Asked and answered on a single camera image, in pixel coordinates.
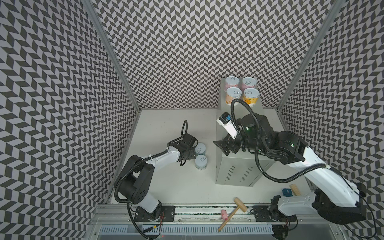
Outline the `can teal label back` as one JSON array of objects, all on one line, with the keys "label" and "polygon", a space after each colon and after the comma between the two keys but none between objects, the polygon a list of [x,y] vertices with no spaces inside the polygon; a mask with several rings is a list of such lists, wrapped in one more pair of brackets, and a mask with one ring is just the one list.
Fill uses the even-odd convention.
[{"label": "can teal label back", "polygon": [[203,143],[198,143],[197,146],[195,147],[195,153],[196,155],[205,155],[206,154],[206,145]]}]

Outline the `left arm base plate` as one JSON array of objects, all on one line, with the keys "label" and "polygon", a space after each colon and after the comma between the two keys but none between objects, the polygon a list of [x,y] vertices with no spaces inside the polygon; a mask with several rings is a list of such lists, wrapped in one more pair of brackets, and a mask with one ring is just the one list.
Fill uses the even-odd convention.
[{"label": "left arm base plate", "polygon": [[149,213],[141,207],[137,207],[134,220],[136,222],[173,222],[175,219],[175,206],[158,206],[154,212]]}]

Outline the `pink label can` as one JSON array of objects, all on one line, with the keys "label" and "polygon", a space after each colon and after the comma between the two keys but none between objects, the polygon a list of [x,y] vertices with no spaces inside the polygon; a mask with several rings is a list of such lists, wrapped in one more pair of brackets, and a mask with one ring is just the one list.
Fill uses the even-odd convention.
[{"label": "pink label can", "polygon": [[229,76],[225,79],[225,90],[228,88],[237,88],[240,84],[240,79],[235,76]]},{"label": "pink label can", "polygon": [[257,80],[251,77],[245,77],[242,79],[241,89],[245,90],[248,88],[255,89],[257,86]]}]

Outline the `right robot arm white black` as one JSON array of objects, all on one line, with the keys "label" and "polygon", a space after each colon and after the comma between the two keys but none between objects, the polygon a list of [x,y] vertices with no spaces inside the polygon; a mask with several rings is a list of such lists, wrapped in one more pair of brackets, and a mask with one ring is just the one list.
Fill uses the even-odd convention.
[{"label": "right robot arm white black", "polygon": [[316,215],[350,231],[351,224],[374,213],[364,184],[347,180],[295,133],[275,131],[267,117],[245,101],[225,102],[217,122],[226,135],[214,144],[225,156],[246,154],[259,175],[274,183],[287,184],[304,177],[315,186],[306,195],[276,195],[268,207],[255,206],[257,218],[290,222],[299,215]]}]

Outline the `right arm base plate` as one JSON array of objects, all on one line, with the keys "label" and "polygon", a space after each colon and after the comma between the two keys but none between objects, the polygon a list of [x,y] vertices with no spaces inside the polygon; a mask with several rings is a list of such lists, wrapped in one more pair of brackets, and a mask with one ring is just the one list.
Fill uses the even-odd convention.
[{"label": "right arm base plate", "polygon": [[297,216],[285,216],[275,207],[256,205],[250,210],[250,213],[255,216],[256,222],[295,222]]}]

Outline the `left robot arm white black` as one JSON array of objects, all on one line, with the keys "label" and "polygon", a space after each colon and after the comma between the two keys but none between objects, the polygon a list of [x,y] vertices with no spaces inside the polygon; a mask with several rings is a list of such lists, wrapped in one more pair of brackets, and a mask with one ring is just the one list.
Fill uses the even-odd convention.
[{"label": "left robot arm white black", "polygon": [[118,203],[127,204],[135,229],[146,240],[155,240],[156,237],[146,235],[139,228],[131,212],[131,205],[139,206],[155,220],[163,219],[161,201],[149,193],[153,174],[170,164],[180,163],[182,167],[188,160],[195,159],[198,143],[195,137],[188,134],[188,121],[184,120],[181,136],[168,142],[163,152],[144,158],[132,155],[118,175],[114,183],[114,198]]}]

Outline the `orange label can front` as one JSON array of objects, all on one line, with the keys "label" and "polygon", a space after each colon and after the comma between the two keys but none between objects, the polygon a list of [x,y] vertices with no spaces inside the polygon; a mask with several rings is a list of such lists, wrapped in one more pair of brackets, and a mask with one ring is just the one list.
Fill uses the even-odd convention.
[{"label": "orange label can front", "polygon": [[260,91],[255,88],[247,88],[243,92],[243,101],[253,107],[260,97]]}]

